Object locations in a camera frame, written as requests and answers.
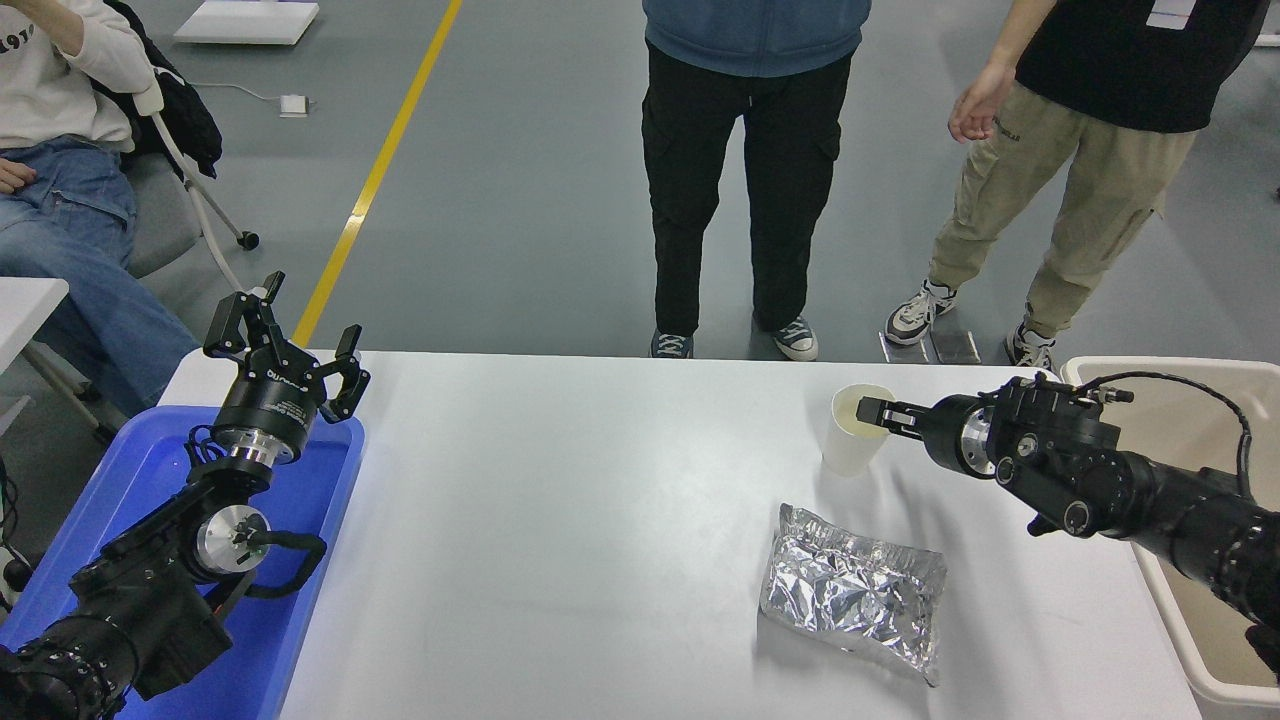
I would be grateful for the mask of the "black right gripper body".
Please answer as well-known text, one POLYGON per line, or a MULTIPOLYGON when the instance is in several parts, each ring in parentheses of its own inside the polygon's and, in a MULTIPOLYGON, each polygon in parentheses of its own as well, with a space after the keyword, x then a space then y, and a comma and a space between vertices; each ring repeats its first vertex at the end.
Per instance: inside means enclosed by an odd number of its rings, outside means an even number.
POLYGON ((963 456, 961 436, 973 413, 973 397, 950 395, 927 409, 918 430, 928 456, 940 466, 957 473, 973 473, 963 456))

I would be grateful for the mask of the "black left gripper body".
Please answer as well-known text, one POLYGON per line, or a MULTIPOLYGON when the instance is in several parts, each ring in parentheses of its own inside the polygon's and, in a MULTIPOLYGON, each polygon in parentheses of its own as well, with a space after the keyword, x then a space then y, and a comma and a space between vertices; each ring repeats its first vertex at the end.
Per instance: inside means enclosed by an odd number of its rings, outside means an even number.
POLYGON ((229 448, 238 433, 256 430, 301 451, 323 401, 316 380, 307 378, 317 366, 302 354, 285 360, 271 352, 247 354, 212 424, 214 439, 229 448))

